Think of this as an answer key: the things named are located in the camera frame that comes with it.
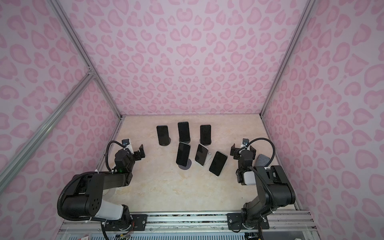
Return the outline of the aluminium frame post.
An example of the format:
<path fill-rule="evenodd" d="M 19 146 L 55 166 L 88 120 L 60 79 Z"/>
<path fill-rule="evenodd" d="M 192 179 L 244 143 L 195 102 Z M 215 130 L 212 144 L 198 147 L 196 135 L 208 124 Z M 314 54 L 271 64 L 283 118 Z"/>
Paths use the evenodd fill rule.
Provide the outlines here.
<path fill-rule="evenodd" d="M 80 55 L 81 59 L 84 61 L 85 65 L 89 69 L 89 72 L 91 74 L 94 74 L 96 84 L 98 85 L 99 89 L 101 90 L 102 94 L 107 100 L 107 103 L 112 108 L 113 112 L 117 116 L 119 120 L 123 118 L 122 113 L 119 111 L 117 104 L 112 98 L 112 95 L 109 93 L 106 85 L 104 84 L 102 78 L 100 77 L 95 65 L 93 64 L 90 55 L 86 51 L 86 48 L 84 44 L 82 43 L 81 39 L 79 38 L 78 34 L 76 33 L 70 18 L 66 14 L 66 12 L 63 9 L 63 6 L 61 5 L 60 1 L 57 0 L 48 0 L 47 1 L 50 7 L 52 8 L 54 14 L 58 18 L 59 22 L 61 23 L 62 27 L 64 28 L 65 32 L 67 33 L 69 39 L 71 40 L 72 44 L 74 45 L 74 48 L 77 50 L 78 54 Z"/>
<path fill-rule="evenodd" d="M 290 40 L 288 47 L 286 49 L 285 55 L 281 61 L 281 64 L 280 64 L 278 71 L 277 71 L 277 74 L 273 80 L 273 84 L 269 90 L 266 101 L 265 101 L 263 108 L 261 110 L 260 117 L 262 120 L 266 116 L 266 112 L 268 110 L 270 103 L 273 101 L 272 98 L 273 98 L 275 92 L 277 91 L 277 87 L 279 85 L 279 82 L 283 78 L 283 73 L 285 72 L 286 68 L 289 66 L 289 62 L 290 62 L 292 56 L 294 55 L 295 49 L 296 49 L 302 35 L 304 34 L 307 25 L 309 24 L 309 21 L 312 17 L 314 10 L 317 7 L 317 4 L 318 4 L 318 1 L 316 1 L 316 0 L 309 0 L 306 2 L 305 8 L 302 12 L 302 15 L 299 18 L 298 25 L 292 34 L 292 37 L 291 37 L 291 40 Z"/>

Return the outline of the black round stand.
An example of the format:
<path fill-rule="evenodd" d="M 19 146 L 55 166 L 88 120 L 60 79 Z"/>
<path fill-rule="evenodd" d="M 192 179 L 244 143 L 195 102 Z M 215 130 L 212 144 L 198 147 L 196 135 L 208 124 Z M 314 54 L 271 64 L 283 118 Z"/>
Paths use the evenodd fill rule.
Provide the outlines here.
<path fill-rule="evenodd" d="M 160 137 L 159 138 L 159 144 L 160 146 L 168 146 L 171 143 L 171 138 L 169 136 Z"/>

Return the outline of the aluminium frame post left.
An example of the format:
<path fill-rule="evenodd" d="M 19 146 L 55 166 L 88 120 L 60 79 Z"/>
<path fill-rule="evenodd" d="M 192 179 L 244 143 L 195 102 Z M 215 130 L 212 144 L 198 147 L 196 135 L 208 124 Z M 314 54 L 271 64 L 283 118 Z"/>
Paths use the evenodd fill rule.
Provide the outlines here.
<path fill-rule="evenodd" d="M 59 22 L 61 23 L 62 27 L 64 28 L 65 32 L 67 33 L 69 39 L 71 40 L 72 44 L 74 45 L 74 48 L 77 50 L 78 54 L 80 55 L 81 59 L 84 61 L 85 65 L 89 69 L 89 72 L 91 74 L 94 74 L 96 84 L 98 85 L 99 89 L 101 90 L 102 94 L 107 100 L 107 103 L 112 108 L 113 112 L 117 116 L 119 120 L 123 118 L 122 113 L 119 111 L 117 104 L 112 98 L 112 95 L 109 93 L 106 85 L 104 84 L 102 78 L 100 77 L 95 65 L 93 64 L 90 55 L 86 51 L 86 48 L 84 44 L 82 43 L 81 39 L 79 38 L 78 34 L 76 33 L 70 18 L 66 14 L 66 12 L 63 9 L 63 6 L 61 5 L 60 1 L 57 0 L 48 0 L 47 1 L 50 7 L 52 8 L 54 14 L 58 18 Z"/>

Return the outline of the black phone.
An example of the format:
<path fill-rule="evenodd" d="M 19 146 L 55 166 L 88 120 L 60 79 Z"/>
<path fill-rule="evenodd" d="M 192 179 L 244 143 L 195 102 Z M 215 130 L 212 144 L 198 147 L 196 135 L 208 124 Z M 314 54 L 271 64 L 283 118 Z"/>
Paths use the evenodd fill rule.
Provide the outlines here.
<path fill-rule="evenodd" d="M 187 161 L 189 159 L 191 146 L 185 143 L 179 143 L 176 163 L 177 165 L 187 165 Z"/>
<path fill-rule="evenodd" d="M 209 171 L 215 176 L 219 176 L 226 164 L 228 156 L 224 153 L 217 151 L 210 165 Z"/>
<path fill-rule="evenodd" d="M 188 122 L 179 122 L 178 123 L 179 139 L 188 140 L 190 137 L 190 128 Z"/>
<path fill-rule="evenodd" d="M 211 131 L 212 131 L 211 125 L 201 125 L 200 126 L 200 139 L 204 139 L 204 140 L 211 139 Z"/>
<path fill-rule="evenodd" d="M 208 152 L 209 152 L 209 150 L 205 146 L 199 144 L 197 147 L 195 161 L 198 164 L 200 164 L 201 166 L 204 166 L 206 159 L 207 159 L 207 156 L 208 156 Z"/>
<path fill-rule="evenodd" d="M 158 140 L 159 140 L 160 137 L 169 136 L 168 126 L 166 126 L 166 125 L 157 126 L 157 134 L 158 134 Z"/>

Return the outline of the white stand front right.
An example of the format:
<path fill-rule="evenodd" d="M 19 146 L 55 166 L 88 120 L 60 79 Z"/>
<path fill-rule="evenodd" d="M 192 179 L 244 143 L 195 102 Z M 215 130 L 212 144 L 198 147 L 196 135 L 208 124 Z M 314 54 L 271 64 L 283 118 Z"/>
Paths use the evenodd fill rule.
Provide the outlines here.
<path fill-rule="evenodd" d="M 215 171 L 216 171 L 216 175 L 219 176 L 224 169 L 224 166 L 227 162 L 228 156 L 222 152 L 217 151 L 215 159 L 216 159 L 216 170 Z"/>

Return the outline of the aluminium frame post right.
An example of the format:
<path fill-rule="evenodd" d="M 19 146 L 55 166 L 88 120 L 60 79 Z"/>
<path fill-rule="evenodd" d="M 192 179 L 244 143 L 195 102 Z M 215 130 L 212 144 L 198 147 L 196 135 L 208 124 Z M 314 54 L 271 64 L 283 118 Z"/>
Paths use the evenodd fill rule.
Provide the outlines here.
<path fill-rule="evenodd" d="M 317 4 L 318 4 L 318 1 L 316 1 L 316 0 L 309 0 L 306 2 L 305 8 L 302 12 L 302 15 L 299 18 L 298 25 L 292 34 L 292 37 L 291 37 L 291 40 L 290 40 L 288 47 L 286 49 L 285 55 L 281 61 L 281 64 L 280 64 L 278 71 L 277 71 L 277 74 L 273 80 L 273 84 L 269 90 L 266 101 L 265 101 L 263 108 L 261 110 L 260 117 L 262 120 L 266 116 L 266 112 L 268 110 L 270 103 L 273 101 L 272 98 L 273 98 L 275 92 L 277 91 L 277 87 L 279 85 L 279 82 L 283 78 L 283 73 L 285 72 L 286 68 L 289 66 L 289 62 L 290 62 L 292 56 L 294 55 L 295 49 L 296 49 L 302 35 L 304 34 L 307 25 L 309 24 L 309 21 L 312 17 L 314 10 L 317 7 Z"/>

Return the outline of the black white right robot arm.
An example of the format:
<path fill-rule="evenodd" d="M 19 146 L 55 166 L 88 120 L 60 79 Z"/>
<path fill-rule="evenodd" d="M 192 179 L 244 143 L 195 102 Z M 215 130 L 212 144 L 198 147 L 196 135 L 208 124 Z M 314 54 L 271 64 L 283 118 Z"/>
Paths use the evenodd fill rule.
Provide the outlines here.
<path fill-rule="evenodd" d="M 231 147 L 230 155 L 238 161 L 237 181 L 243 186 L 257 187 L 257 196 L 245 203 L 240 213 L 227 214 L 229 230 L 267 230 L 268 215 L 278 208 L 293 205 L 296 201 L 294 189 L 281 166 L 254 166 L 253 147 Z"/>

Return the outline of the white folding stand front middle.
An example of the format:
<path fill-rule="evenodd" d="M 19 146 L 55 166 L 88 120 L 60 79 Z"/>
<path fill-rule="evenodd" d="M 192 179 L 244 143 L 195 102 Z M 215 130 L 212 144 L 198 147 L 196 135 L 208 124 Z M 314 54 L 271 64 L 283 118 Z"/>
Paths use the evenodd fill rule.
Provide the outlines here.
<path fill-rule="evenodd" d="M 208 148 L 203 146 L 203 153 L 202 153 L 202 166 L 205 165 L 206 162 L 208 162 L 212 157 L 212 153 L 209 151 Z"/>

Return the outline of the purple-grey round stand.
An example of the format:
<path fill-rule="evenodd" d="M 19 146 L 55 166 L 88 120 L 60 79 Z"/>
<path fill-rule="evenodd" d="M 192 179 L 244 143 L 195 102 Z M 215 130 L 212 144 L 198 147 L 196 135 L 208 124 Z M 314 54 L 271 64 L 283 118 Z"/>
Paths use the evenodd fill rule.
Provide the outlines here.
<path fill-rule="evenodd" d="M 188 161 L 187 161 L 187 165 L 186 165 L 186 166 L 178 165 L 178 167 L 179 167 L 181 170 L 188 170 L 191 166 L 192 166 L 192 161 L 191 161 L 190 159 L 188 159 Z"/>

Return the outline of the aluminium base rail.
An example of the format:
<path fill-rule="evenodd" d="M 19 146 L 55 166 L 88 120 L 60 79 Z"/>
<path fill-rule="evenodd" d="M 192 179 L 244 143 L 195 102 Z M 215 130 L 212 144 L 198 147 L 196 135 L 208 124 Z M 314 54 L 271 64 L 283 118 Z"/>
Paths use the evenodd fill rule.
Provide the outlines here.
<path fill-rule="evenodd" d="M 64 221 L 58 240 L 318 240 L 314 220 L 308 211 L 277 210 L 268 216 L 270 228 L 241 230 L 228 228 L 227 214 L 238 211 L 138 212 L 133 213 L 136 227 L 132 231 L 102 232 L 96 222 Z"/>

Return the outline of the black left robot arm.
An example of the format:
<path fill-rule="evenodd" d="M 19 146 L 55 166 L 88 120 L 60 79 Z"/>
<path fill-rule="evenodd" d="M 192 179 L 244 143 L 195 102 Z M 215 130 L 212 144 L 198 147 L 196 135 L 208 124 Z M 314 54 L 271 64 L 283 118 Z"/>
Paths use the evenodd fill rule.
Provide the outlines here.
<path fill-rule="evenodd" d="M 132 231 L 136 227 L 128 206 L 103 200 L 105 190 L 127 187 L 133 178 L 135 163 L 146 157 L 143 145 L 135 152 L 124 145 L 121 147 L 115 154 L 113 170 L 85 172 L 68 182 L 57 201 L 61 218 L 73 222 L 100 222 L 106 231 Z"/>

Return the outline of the aluminium diagonal frame bar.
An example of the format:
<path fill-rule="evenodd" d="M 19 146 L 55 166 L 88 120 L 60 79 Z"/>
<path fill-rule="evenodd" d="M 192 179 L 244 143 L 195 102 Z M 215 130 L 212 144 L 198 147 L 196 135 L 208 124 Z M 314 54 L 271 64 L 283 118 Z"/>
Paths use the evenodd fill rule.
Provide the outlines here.
<path fill-rule="evenodd" d="M 18 175 L 25 166 L 32 154 L 41 146 L 51 131 L 61 121 L 64 115 L 72 107 L 72 105 L 81 96 L 89 83 L 94 79 L 95 73 L 89 71 L 81 82 L 70 92 L 68 96 L 58 105 L 53 113 L 42 123 L 42 125 L 34 132 L 32 137 L 22 148 L 11 158 L 9 164 L 1 172 L 1 193 L 5 191 L 8 185 Z"/>

